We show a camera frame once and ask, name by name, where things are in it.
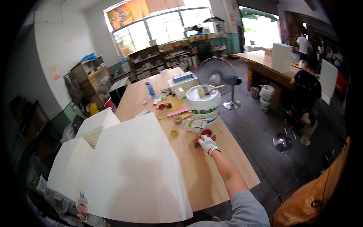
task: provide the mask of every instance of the person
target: person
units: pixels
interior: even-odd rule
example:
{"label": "person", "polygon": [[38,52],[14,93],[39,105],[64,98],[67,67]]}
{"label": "person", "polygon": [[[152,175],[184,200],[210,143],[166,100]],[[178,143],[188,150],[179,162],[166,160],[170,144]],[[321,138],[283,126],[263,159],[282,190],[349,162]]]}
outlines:
{"label": "person", "polygon": [[300,36],[296,40],[297,44],[299,45],[299,54],[300,60],[306,61],[307,57],[307,39],[303,32],[300,33]]}
{"label": "person", "polygon": [[[198,140],[207,155],[211,156],[217,166],[224,185],[227,189],[232,204],[232,219],[229,221],[201,221],[191,224],[192,227],[204,226],[270,226],[269,218],[264,207],[256,200],[249,191],[248,186],[240,172],[224,157],[218,149],[217,144],[206,135]],[[81,195],[76,205],[81,214],[77,216],[87,224],[95,227],[105,227],[108,225],[102,218],[86,213],[87,208],[83,205],[88,203],[87,199]]]}
{"label": "person", "polygon": [[305,123],[300,143],[306,146],[310,145],[310,137],[318,124],[311,109],[317,100],[319,105],[322,102],[321,85],[315,76],[317,67],[317,56],[312,53],[307,58],[306,69],[299,71],[290,81],[291,84],[296,84],[291,111],[294,117],[301,118]]}

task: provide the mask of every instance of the tape roll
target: tape roll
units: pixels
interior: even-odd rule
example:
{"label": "tape roll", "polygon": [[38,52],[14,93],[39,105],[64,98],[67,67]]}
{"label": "tape roll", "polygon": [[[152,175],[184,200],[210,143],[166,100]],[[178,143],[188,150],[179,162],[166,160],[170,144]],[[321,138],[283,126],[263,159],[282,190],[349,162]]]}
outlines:
{"label": "tape roll", "polygon": [[179,125],[181,124],[183,121],[183,119],[181,117],[174,117],[174,122],[176,125]]}
{"label": "tape roll", "polygon": [[170,135],[171,136],[177,136],[179,134],[179,131],[178,130],[176,130],[176,129],[172,129],[171,131],[170,131]]}

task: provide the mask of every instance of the white glove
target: white glove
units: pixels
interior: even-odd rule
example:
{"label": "white glove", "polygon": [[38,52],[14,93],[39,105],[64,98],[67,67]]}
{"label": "white glove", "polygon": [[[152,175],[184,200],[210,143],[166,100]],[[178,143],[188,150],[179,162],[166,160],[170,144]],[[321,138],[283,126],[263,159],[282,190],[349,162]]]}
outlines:
{"label": "white glove", "polygon": [[80,191],[79,193],[81,197],[77,200],[76,208],[81,214],[77,214],[77,217],[90,226],[105,227],[107,223],[103,218],[86,212],[88,209],[84,205],[88,204],[88,200],[84,197],[84,191]]}
{"label": "white glove", "polygon": [[203,140],[199,139],[199,144],[203,147],[207,154],[211,156],[212,152],[218,149],[216,142],[214,142],[210,137],[206,135],[201,135],[201,138]]}

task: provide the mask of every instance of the concrete floor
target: concrete floor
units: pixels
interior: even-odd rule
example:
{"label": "concrete floor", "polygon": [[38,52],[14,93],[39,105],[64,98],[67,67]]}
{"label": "concrete floor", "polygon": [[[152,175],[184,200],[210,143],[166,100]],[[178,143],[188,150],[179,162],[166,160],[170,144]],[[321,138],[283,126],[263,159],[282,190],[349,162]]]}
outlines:
{"label": "concrete floor", "polygon": [[[237,140],[261,184],[251,192],[264,206],[269,218],[291,194],[303,184],[315,179],[324,170],[323,156],[335,150],[334,157],[341,151],[339,138],[346,137],[345,122],[341,116],[344,97],[334,94],[331,104],[319,106],[317,115],[318,126],[312,138],[311,145],[304,146],[298,139],[293,142],[293,150],[281,154],[274,148],[272,137],[283,132],[283,111],[270,110],[264,113],[260,110],[259,99],[253,99],[246,88],[247,65],[241,60],[229,60],[235,67],[242,84],[235,87],[235,99],[241,101],[241,108],[228,110],[222,107],[220,117]],[[222,96],[222,100],[230,99],[230,93]],[[183,222],[184,225],[199,220],[208,220],[218,216],[222,220],[232,217],[230,201],[214,207],[194,212],[194,218]],[[111,226],[138,226],[138,224],[120,223],[108,220]]]}

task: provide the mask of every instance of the wooden workbench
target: wooden workbench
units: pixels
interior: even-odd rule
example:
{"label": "wooden workbench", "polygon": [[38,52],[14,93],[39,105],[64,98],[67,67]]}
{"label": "wooden workbench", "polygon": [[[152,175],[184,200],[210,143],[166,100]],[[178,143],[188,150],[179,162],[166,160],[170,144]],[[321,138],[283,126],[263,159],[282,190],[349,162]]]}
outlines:
{"label": "wooden workbench", "polygon": [[[122,96],[116,116],[124,122],[134,118],[144,109],[149,109],[156,115],[158,110],[152,106],[152,99],[147,92],[145,82],[149,81],[158,95],[160,89],[168,87],[167,80],[181,73],[183,71],[178,67],[129,85]],[[159,123],[180,161],[192,210],[202,210],[229,200],[213,159],[203,148],[194,147],[193,140],[197,134],[184,131],[183,124],[176,125],[172,117],[159,120]],[[179,135],[172,137],[170,135],[172,129],[177,129]],[[259,184],[260,180],[246,155],[223,121],[217,117],[210,129],[216,135],[218,148],[238,169],[248,187],[253,188]]]}
{"label": "wooden workbench", "polygon": [[290,80],[295,77],[296,73],[300,71],[295,66],[291,66],[290,71],[286,73],[279,73],[271,68],[272,57],[265,55],[265,51],[257,50],[245,53],[232,54],[232,56],[239,57],[247,62],[248,65],[248,81],[247,89],[250,90],[253,71],[256,71],[264,76],[269,77],[273,81],[285,86],[290,90],[295,90],[296,85],[290,84]]}

